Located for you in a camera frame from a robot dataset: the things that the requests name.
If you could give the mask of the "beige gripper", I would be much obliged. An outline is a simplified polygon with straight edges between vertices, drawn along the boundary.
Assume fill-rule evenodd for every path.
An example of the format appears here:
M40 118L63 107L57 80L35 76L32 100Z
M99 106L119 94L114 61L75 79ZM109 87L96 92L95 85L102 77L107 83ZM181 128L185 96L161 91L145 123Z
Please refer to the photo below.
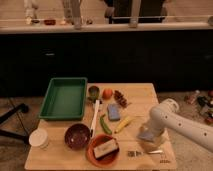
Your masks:
M139 129L139 133L138 135L143 132L143 131L146 131L147 130L147 127L142 125ZM137 135L137 138L139 140L139 144L141 145L141 147L143 148L143 150L145 152L151 152L151 151L156 151L159 149L159 147L165 142L165 138L162 137L162 136L158 136L158 137L154 137L154 140L153 141L145 141L145 140L142 140L138 137Z

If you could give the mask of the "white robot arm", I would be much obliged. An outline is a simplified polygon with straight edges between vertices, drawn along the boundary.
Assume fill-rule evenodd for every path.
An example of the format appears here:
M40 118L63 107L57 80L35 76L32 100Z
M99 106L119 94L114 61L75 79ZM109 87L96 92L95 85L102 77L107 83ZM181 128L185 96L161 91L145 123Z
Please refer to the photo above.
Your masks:
M138 137L153 142L166 128L170 128L213 153L213 127L182 117L177 114L178 111L179 104L171 98L153 106L149 111L147 128Z

